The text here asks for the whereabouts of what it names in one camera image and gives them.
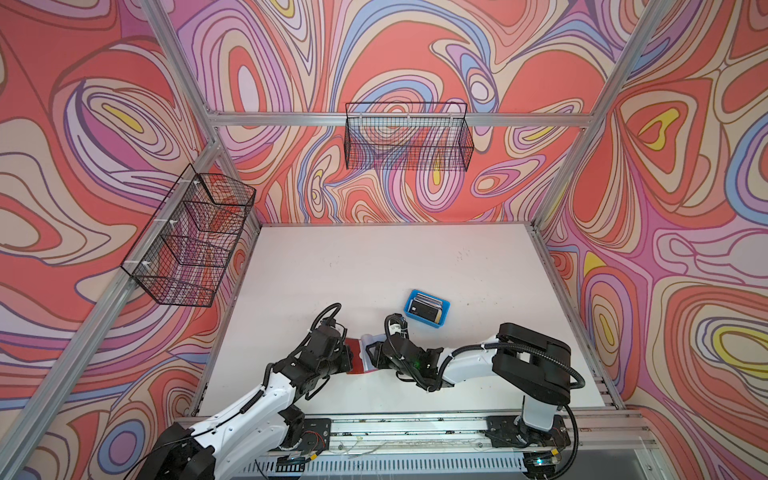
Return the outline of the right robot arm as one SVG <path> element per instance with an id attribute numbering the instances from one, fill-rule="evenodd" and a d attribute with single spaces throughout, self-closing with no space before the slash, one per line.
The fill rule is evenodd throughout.
<path id="1" fill-rule="evenodd" d="M 569 446 L 575 437 L 561 414 L 573 419 L 571 392 L 586 386 L 571 365 L 566 343 L 514 323 L 503 323 L 490 339 L 454 349 L 416 345 L 399 315 L 385 320 L 384 333 L 360 342 L 353 361 L 364 372 L 391 370 L 427 393 L 485 377 L 497 377 L 522 392 L 521 413 L 487 419 L 487 437 L 496 447 Z"/>

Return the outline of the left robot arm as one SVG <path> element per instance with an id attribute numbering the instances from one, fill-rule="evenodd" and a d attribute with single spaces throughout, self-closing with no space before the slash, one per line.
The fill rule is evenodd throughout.
<path id="1" fill-rule="evenodd" d="M 257 456 L 298 446 L 304 414 L 296 403 L 352 370 L 347 328 L 336 319 L 341 308 L 339 302 L 324 308 L 299 345 L 268 364 L 261 384 L 240 399 L 190 427 L 173 423 L 125 477 L 231 479 Z"/>

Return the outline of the red leather card holder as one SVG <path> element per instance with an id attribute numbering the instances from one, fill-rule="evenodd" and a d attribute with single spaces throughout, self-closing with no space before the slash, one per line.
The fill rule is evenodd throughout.
<path id="1" fill-rule="evenodd" d="M 372 360 L 370 353 L 385 340 L 384 334 L 364 334 L 361 338 L 346 338 L 345 345 L 351 353 L 351 367 L 349 375 L 361 375 L 377 371 L 376 360 Z"/>

